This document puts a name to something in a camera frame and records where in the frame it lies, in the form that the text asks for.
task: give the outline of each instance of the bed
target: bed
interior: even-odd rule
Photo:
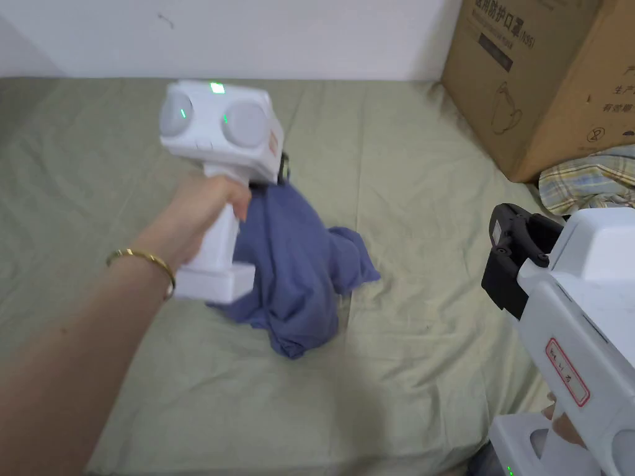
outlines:
[[[546,387],[480,287],[494,205],[538,211],[442,85],[265,88],[291,181],[357,230],[383,279],[341,299],[340,331],[297,361],[263,331],[170,301],[89,470],[100,475],[431,475]],[[0,363],[62,315],[191,165],[159,144],[167,81],[0,80]]]

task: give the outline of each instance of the crumpled fabric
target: crumpled fabric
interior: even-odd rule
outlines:
[[[540,199],[555,215],[635,206],[635,145],[621,145],[544,170]]]
[[[277,353],[297,359],[337,333],[336,294],[380,274],[361,236],[348,228],[327,230],[290,184],[252,192],[234,261],[256,266],[253,290],[221,309],[236,322],[266,329]]]

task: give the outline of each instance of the white wall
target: white wall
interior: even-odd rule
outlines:
[[[459,7],[460,0],[0,0],[0,76],[437,79]]]

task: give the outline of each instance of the human hand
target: human hand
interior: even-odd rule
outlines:
[[[168,207],[136,239],[133,248],[163,259],[173,270],[196,256],[203,235],[226,204],[239,220],[247,219],[248,187],[224,176],[192,175],[179,186]]]
[[[556,409],[556,396],[552,392],[549,392],[547,398],[551,400],[553,404],[545,408],[542,411],[542,414],[548,420],[551,420],[551,427],[554,429],[554,431],[563,440],[586,448],[584,441],[582,441],[582,438],[580,438],[580,435],[573,426],[573,423],[571,423],[571,420],[569,420],[569,417],[566,415],[566,413],[563,413],[560,417],[556,418],[555,421],[553,420],[554,411]]]

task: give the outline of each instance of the plaid fabric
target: plaid fabric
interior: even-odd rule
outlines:
[[[540,199],[551,213],[582,208],[635,207],[635,145],[622,145],[546,169]]]

